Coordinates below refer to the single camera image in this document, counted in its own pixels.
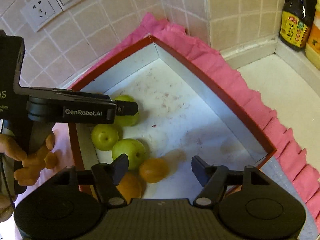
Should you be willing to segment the person's left hand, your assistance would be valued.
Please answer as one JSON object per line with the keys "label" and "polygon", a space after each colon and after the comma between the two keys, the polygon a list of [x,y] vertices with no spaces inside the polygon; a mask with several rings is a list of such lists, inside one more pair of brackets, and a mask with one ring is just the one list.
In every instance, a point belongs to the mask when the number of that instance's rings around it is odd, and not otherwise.
{"label": "person's left hand", "polygon": [[51,132],[36,152],[26,154],[13,137],[1,134],[1,154],[22,163],[22,168],[14,172],[14,179],[19,185],[27,187],[24,197],[39,187],[43,170],[52,170],[57,167],[58,157],[53,153],[55,143],[55,134]]}

